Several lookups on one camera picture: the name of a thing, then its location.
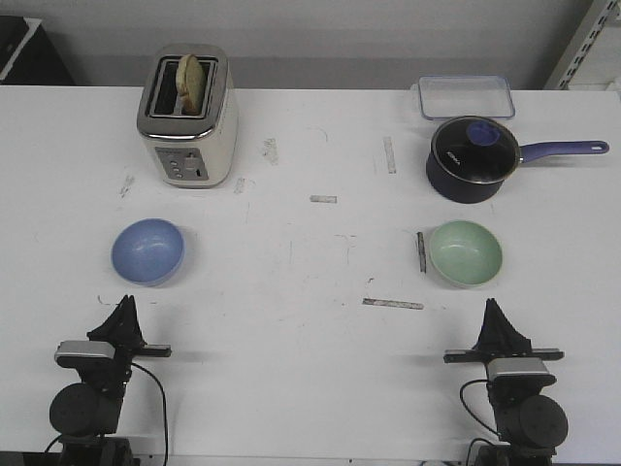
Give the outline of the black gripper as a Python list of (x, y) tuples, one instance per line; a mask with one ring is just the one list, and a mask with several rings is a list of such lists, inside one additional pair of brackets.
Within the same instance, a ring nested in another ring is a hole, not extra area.
[(534, 349), (531, 340), (520, 334), (508, 321), (495, 298), (485, 303), (479, 337), (471, 349), (447, 349), (444, 362), (491, 362), (496, 358), (537, 357), (557, 361), (564, 357), (560, 349)]
[(114, 360), (79, 369), (83, 382), (94, 388), (124, 388), (131, 378), (131, 365), (137, 356), (171, 356), (170, 345), (149, 345), (143, 338), (133, 295), (124, 295), (107, 320), (87, 333), (88, 341), (110, 343)]

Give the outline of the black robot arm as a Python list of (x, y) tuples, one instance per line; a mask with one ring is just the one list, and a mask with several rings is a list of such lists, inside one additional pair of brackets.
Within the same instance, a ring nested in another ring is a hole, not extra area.
[[(498, 438), (471, 440), (467, 465), (550, 465), (569, 433), (563, 408), (541, 391), (557, 379), (545, 366), (564, 357), (559, 349), (535, 349), (509, 322), (497, 301), (486, 300), (483, 322), (471, 349), (448, 349), (443, 361), (481, 363), (484, 379), (464, 383), (459, 398), (467, 413)], [(467, 387), (483, 383), (495, 423), (487, 425), (468, 406)]]
[(57, 432), (53, 444), (62, 451), (59, 465), (139, 465), (130, 440), (117, 437), (126, 386), (132, 370), (147, 374), (157, 385), (162, 401), (164, 457), (169, 458), (169, 426), (164, 386), (150, 370), (134, 361), (137, 357), (166, 358), (168, 345), (150, 345), (144, 337), (135, 298), (121, 298), (107, 319), (86, 333), (84, 340), (61, 342), (55, 363), (77, 371), (80, 380), (62, 388), (49, 407), (49, 422)]

